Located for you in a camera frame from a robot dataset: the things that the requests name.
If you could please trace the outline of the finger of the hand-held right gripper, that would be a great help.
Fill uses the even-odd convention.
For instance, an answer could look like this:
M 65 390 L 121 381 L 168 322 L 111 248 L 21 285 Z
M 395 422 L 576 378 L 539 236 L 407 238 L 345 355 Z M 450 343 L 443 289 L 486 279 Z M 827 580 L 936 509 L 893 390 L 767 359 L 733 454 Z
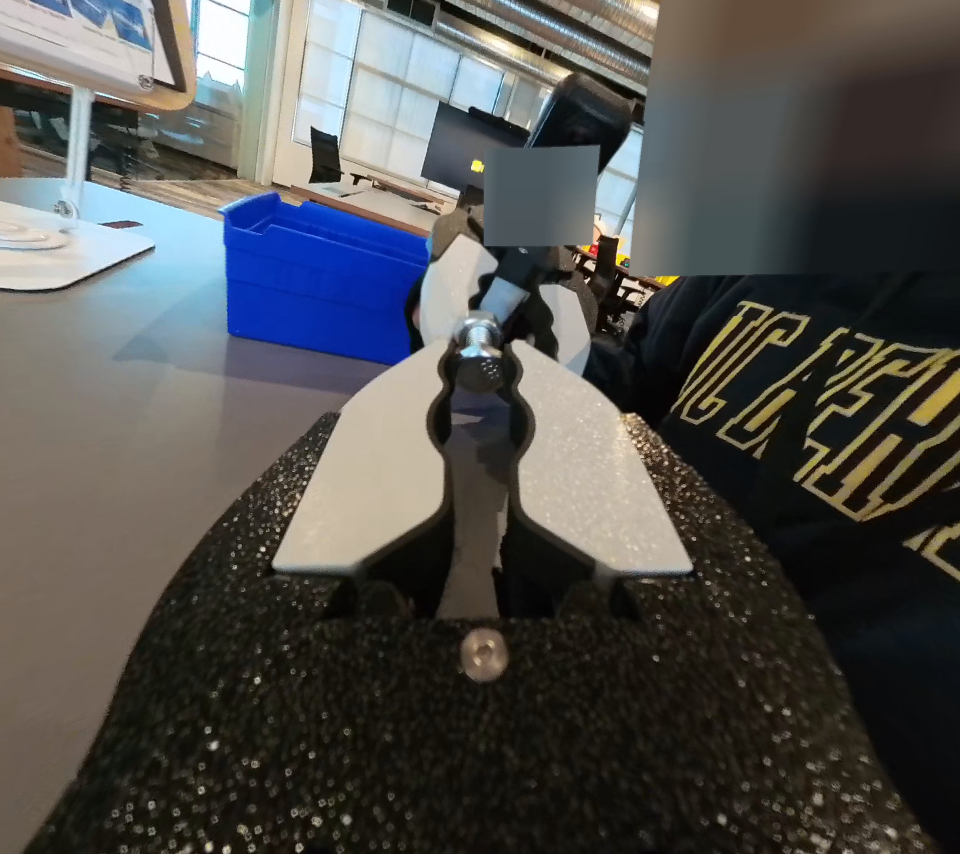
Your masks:
M 578 294 L 561 284 L 520 288 L 516 306 L 515 367 L 518 376 L 582 376 L 592 348 Z
M 450 343 L 471 312 L 481 278 L 497 271 L 497 259 L 475 239 L 458 235 L 432 258 L 418 298 L 418 330 L 424 346 Z

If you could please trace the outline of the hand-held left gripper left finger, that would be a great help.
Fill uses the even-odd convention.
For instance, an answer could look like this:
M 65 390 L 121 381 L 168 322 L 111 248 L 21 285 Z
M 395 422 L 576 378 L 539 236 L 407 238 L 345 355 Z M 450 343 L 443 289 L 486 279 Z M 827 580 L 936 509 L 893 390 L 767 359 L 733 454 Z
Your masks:
M 435 341 L 344 404 L 272 560 L 276 572 L 447 579 L 450 352 Z

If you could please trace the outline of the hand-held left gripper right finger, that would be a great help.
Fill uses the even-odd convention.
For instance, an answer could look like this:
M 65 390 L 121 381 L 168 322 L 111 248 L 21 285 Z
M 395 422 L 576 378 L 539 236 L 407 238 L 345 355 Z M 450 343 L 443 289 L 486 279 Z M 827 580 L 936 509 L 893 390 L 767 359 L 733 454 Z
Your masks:
M 690 556 L 618 407 L 524 342 L 513 379 L 511 518 L 533 548 L 599 580 L 682 577 Z

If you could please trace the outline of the silver hex bolt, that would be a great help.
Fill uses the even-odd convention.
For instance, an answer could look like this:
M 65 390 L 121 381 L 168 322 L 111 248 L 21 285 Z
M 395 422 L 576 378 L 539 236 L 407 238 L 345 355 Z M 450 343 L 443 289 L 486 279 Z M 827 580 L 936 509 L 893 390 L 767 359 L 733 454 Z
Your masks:
M 503 340 L 498 319 L 488 311 L 471 311 L 457 327 L 454 341 L 460 351 L 473 347 L 499 351 Z

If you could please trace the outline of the steel hex bolt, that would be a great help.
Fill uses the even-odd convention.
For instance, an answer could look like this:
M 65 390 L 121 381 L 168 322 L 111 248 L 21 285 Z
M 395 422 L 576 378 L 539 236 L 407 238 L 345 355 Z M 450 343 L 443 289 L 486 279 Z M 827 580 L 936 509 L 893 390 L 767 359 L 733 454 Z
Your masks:
M 458 348 L 455 362 L 457 386 L 474 394 L 495 393 L 504 382 L 502 352 L 490 344 L 472 343 Z

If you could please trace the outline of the blue plastic bin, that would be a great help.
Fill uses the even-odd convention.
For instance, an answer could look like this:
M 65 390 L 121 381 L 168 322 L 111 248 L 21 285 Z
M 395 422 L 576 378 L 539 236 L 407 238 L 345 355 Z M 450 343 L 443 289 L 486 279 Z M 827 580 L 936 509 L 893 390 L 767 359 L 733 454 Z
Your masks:
M 228 334 L 385 365 L 410 355 L 404 310 L 425 238 L 277 192 L 221 214 Z

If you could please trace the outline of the grey desk wooden edge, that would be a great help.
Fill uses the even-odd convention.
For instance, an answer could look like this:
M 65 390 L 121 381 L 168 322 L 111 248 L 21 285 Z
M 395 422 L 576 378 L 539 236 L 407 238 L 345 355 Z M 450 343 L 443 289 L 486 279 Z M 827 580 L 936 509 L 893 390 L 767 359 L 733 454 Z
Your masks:
M 400 196 L 395 191 L 378 188 L 374 182 L 363 179 L 357 185 L 347 181 L 345 184 L 292 186 L 289 190 L 304 201 L 420 237 L 428 236 L 436 222 L 454 210 L 453 201 L 438 201 L 416 192 L 409 197 Z

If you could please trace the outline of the black monitor screen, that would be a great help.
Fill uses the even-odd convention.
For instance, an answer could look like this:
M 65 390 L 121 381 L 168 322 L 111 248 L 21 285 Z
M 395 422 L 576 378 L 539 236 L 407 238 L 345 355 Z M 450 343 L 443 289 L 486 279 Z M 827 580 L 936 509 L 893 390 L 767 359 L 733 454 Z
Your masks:
M 502 117 L 438 103 L 420 176 L 458 192 L 481 190 L 487 152 L 522 148 L 529 137 L 528 129 Z

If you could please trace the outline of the black office chair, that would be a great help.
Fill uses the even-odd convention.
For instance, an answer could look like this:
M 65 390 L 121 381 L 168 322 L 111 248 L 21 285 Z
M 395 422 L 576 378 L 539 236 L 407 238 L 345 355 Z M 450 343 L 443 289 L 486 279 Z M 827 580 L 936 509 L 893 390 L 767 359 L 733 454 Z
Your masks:
M 311 127 L 311 171 L 309 185 L 339 184 L 343 172 L 340 164 L 339 140 L 316 127 Z

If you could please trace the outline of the person's dark printed sweatshirt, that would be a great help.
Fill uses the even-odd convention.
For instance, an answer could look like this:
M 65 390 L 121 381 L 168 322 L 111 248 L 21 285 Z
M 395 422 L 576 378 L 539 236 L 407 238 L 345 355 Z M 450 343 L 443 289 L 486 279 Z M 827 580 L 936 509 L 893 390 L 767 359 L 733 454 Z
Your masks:
M 958 852 L 958 273 L 687 277 L 640 310 L 624 408 L 750 525 L 883 765 Z

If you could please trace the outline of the instruction sheet on stand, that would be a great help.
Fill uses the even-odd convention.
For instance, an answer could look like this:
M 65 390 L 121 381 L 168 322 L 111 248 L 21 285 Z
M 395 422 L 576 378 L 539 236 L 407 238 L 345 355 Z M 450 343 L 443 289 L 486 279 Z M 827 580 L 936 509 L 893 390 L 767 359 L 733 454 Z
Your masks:
M 197 75 L 186 0 L 150 0 L 156 28 L 155 53 L 146 64 L 106 64 L 115 68 L 150 68 L 152 92 L 138 106 L 153 112 L 174 112 L 188 106 L 196 95 Z

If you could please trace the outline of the white poster stand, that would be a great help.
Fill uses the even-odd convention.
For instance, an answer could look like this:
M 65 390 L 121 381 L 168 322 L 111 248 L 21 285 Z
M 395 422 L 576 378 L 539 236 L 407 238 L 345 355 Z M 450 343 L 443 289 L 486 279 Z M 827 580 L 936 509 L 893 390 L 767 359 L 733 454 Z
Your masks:
M 11 293 L 63 290 L 150 252 L 133 230 L 85 218 L 107 215 L 110 192 L 85 198 L 95 94 L 139 105 L 153 91 L 151 69 L 108 66 L 29 32 L 2 28 L 2 66 L 29 71 L 69 89 L 66 173 L 37 180 L 2 178 L 1 288 Z

